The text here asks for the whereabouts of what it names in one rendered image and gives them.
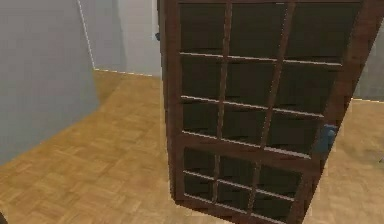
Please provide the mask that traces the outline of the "brown wooden shelf unit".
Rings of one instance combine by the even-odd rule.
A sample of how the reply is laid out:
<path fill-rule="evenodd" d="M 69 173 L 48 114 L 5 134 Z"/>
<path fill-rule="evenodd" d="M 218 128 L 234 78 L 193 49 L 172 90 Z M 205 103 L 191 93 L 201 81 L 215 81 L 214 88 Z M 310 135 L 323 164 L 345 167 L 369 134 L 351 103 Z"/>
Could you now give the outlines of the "brown wooden shelf unit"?
<path fill-rule="evenodd" d="M 384 0 L 155 0 L 170 193 L 233 224 L 302 224 Z"/>

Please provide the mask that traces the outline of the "blue object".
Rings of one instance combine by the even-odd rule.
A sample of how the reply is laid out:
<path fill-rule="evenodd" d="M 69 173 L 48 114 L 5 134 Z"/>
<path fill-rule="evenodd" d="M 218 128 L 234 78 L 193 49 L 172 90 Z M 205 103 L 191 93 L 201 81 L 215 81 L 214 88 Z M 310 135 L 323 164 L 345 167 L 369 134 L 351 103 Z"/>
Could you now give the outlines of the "blue object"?
<path fill-rule="evenodd" d="M 336 126 L 325 124 L 320 131 L 314 151 L 317 153 L 329 152 L 335 141 L 337 130 Z"/>

